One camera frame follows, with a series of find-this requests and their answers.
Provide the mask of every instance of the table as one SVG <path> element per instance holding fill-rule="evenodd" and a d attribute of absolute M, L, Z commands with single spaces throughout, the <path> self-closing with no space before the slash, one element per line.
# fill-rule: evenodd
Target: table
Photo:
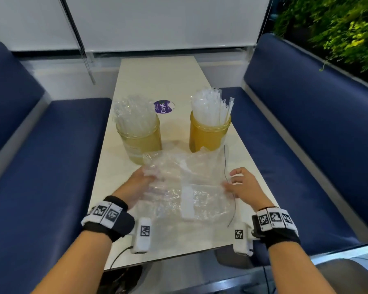
<path fill-rule="evenodd" d="M 209 88 L 206 77 L 193 56 L 172 56 L 154 58 L 123 59 L 118 73 L 113 101 L 132 94 L 142 94 L 153 101 L 169 100 L 174 103 L 172 112 L 159 114 L 162 148 L 189 150 L 190 96 L 203 88 Z M 275 198 L 263 177 L 241 142 L 233 125 L 227 136 L 227 170 L 246 167 L 255 175 L 265 194 L 274 204 Z M 104 197 L 113 193 L 139 166 L 132 163 L 112 121 L 108 120 L 101 155 L 94 181 L 90 208 Z M 252 223 L 252 208 L 236 200 L 237 220 Z M 124 252 L 112 268 L 127 267 L 139 263 L 165 259 L 199 251 L 218 248 L 233 243 L 233 227 L 226 224 L 209 225 L 206 228 L 197 223 L 166 223 L 164 229 L 154 229 L 150 251 L 146 254 Z M 131 245 L 131 236 L 119 239 L 112 245 L 105 270 L 109 269 L 115 257 Z"/>

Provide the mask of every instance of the purple sticker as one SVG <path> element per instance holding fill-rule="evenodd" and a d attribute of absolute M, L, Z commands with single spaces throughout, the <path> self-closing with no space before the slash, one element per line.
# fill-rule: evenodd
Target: purple sticker
<path fill-rule="evenodd" d="M 168 100 L 159 100 L 154 102 L 154 108 L 156 113 L 170 113 L 175 109 L 173 102 Z"/>

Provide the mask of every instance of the green plant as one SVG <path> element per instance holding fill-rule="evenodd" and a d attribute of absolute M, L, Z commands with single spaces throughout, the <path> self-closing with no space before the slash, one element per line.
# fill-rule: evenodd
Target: green plant
<path fill-rule="evenodd" d="M 277 19 L 275 33 L 283 37 L 291 22 L 311 29 L 310 41 L 329 51 L 327 60 L 368 70 L 368 0 L 294 0 Z"/>

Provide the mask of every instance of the bundle of straws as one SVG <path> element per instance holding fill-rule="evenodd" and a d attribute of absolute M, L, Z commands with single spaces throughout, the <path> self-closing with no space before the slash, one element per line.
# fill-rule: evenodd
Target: bundle of straws
<path fill-rule="evenodd" d="M 222 91 L 215 88 L 207 88 L 191 96 L 192 112 L 195 119 L 206 126 L 223 126 L 230 118 L 234 98 L 229 99 L 229 104 L 222 100 Z"/>
<path fill-rule="evenodd" d="M 113 120 L 124 134 L 141 137 L 155 129 L 157 114 L 152 101 L 133 95 L 113 104 Z"/>

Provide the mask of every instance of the hand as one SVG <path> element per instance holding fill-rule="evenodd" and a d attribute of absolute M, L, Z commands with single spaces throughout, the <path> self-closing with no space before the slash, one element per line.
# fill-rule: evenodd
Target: hand
<path fill-rule="evenodd" d="M 145 176 L 140 167 L 112 195 L 127 203 L 128 209 L 131 209 L 155 179 L 155 176 Z"/>
<path fill-rule="evenodd" d="M 260 188 L 256 178 L 246 168 L 233 169 L 229 174 L 232 177 L 231 183 L 222 183 L 225 192 L 233 193 L 242 201 L 249 204 L 255 212 L 265 207 L 274 206 Z"/>

